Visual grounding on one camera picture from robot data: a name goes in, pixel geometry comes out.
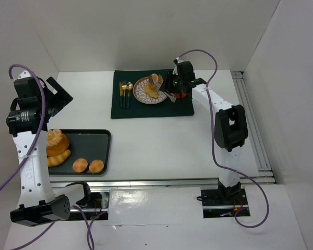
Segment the steel serving tongs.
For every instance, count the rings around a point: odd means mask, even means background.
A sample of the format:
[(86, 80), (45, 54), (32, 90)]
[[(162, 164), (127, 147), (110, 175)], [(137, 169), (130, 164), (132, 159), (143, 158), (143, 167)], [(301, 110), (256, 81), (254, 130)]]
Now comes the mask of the steel serving tongs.
[(167, 96), (167, 90), (165, 89), (165, 83), (164, 83), (164, 80), (163, 80), (163, 83), (162, 83), (162, 85), (161, 85), (161, 87), (159, 88), (159, 90), (161, 91), (161, 92), (163, 92), (166, 96)]

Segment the sesame bun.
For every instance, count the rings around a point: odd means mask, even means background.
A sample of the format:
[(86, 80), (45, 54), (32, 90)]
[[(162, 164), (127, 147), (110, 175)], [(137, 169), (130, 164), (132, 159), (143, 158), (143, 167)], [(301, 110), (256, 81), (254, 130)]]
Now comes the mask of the sesame bun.
[(149, 75), (149, 86), (154, 88), (160, 88), (163, 83), (163, 78), (161, 75), (153, 73)]

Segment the seeded bread slice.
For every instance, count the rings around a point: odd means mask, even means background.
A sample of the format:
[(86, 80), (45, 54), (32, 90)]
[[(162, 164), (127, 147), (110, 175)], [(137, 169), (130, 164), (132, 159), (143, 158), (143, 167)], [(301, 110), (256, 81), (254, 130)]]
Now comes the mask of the seeded bread slice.
[(158, 91), (154, 87), (150, 87), (149, 85), (144, 86), (144, 91), (152, 98), (158, 98)]

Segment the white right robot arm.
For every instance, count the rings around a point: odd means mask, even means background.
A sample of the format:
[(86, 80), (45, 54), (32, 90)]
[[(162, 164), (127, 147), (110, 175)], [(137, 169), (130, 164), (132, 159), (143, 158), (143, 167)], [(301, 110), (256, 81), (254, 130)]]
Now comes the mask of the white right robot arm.
[(230, 204), (240, 193), (240, 154), (248, 138), (245, 110), (242, 105), (233, 105), (206, 86), (206, 81), (196, 78), (189, 61), (174, 60), (174, 70), (169, 70), (161, 85), (171, 100), (179, 102), (181, 97), (190, 97), (208, 111), (212, 119), (212, 151), (220, 153), (221, 173), (215, 199)]

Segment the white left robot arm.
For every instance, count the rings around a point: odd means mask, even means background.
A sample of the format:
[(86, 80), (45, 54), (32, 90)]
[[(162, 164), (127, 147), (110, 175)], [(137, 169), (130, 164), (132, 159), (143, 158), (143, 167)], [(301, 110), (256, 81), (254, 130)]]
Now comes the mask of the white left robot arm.
[(91, 194), (85, 181), (68, 184), (59, 194), (52, 189), (46, 157), (47, 123), (73, 97), (52, 77), (46, 84), (37, 81), (32, 76), (14, 81), (18, 96), (6, 121), (22, 164), (20, 199), (10, 218), (28, 227), (68, 220), (71, 207), (87, 203)]

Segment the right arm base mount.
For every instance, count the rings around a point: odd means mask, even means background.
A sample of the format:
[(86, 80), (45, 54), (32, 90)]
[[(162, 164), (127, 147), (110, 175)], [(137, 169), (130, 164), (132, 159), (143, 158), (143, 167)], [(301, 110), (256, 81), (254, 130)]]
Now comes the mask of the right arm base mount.
[(245, 189), (241, 189), (228, 200), (221, 199), (217, 190), (201, 190), (201, 195), (196, 197), (196, 200), (202, 204), (205, 219), (234, 217), (236, 212), (238, 217), (250, 216)]

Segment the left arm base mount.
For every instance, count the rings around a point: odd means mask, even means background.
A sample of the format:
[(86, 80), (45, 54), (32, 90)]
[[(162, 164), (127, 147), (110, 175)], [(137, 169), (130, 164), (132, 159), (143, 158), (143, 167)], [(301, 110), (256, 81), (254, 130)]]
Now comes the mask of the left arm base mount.
[(84, 198), (83, 188), (62, 189), (55, 192), (55, 196), (65, 195), (70, 203), (70, 221), (83, 220), (80, 211), (74, 206), (79, 207), (88, 220), (94, 219), (100, 214), (96, 220), (108, 220), (108, 209), (110, 202), (110, 190), (91, 190), (88, 200), (82, 201)]

